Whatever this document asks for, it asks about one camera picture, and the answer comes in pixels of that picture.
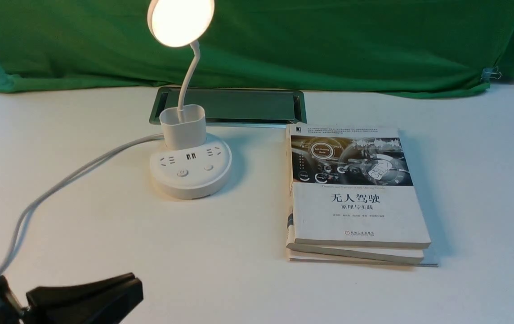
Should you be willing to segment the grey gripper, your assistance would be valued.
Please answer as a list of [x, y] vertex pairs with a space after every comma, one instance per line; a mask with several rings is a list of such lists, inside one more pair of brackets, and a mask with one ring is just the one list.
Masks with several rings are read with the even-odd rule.
[[[0, 266], [0, 324], [22, 324], [24, 308]], [[143, 283], [133, 273], [62, 287], [36, 287], [26, 293], [27, 324], [119, 324], [144, 299]]]

